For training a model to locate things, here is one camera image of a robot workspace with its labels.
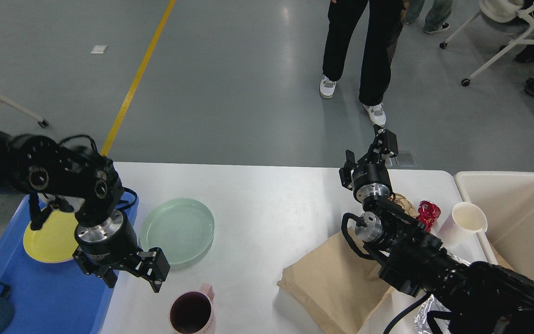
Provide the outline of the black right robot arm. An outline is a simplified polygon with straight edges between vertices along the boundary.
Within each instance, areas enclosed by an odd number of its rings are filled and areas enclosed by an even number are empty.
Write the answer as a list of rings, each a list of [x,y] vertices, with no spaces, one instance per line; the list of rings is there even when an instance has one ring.
[[[374,125],[375,138],[368,152],[356,160],[346,152],[339,170],[343,187],[351,190],[364,213],[343,215],[341,232],[360,258],[375,260],[379,277],[396,290],[425,295],[385,328],[386,334],[430,296],[445,311],[428,311],[427,323],[440,334],[437,321],[448,321],[452,334],[534,334],[534,281],[483,261],[462,264],[442,247],[441,239],[426,231],[422,222],[394,203],[385,165],[398,154],[396,135]]]

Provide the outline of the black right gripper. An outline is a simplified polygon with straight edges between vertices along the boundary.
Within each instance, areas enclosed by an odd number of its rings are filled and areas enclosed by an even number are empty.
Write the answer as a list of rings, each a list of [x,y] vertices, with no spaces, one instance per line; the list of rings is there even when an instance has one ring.
[[[384,127],[375,124],[373,129],[375,137],[364,161],[356,161],[355,154],[347,149],[345,162],[339,169],[341,185],[352,189],[359,203],[373,196],[388,198],[393,193],[386,161],[398,156],[398,140],[395,133]]]

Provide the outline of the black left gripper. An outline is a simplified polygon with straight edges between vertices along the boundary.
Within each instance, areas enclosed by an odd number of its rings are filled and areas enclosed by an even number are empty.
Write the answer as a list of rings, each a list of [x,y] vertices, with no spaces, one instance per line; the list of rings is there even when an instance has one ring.
[[[85,275],[95,275],[113,289],[117,275],[110,266],[123,260],[123,270],[146,280],[159,293],[170,264],[160,247],[140,251],[136,233],[125,211],[113,210],[106,220],[93,227],[77,225],[78,247],[73,260]]]

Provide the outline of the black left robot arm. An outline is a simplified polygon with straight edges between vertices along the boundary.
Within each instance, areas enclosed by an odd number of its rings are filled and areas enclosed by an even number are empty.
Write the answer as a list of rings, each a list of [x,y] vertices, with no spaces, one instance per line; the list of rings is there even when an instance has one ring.
[[[30,228],[43,228],[52,212],[73,213],[77,221],[73,258],[86,275],[96,275],[113,288],[116,271],[149,282],[158,293],[170,271],[159,247],[143,250],[127,217],[132,203],[120,206],[125,188],[113,161],[89,146],[68,148],[42,135],[7,135],[0,131],[0,193],[28,195]]]

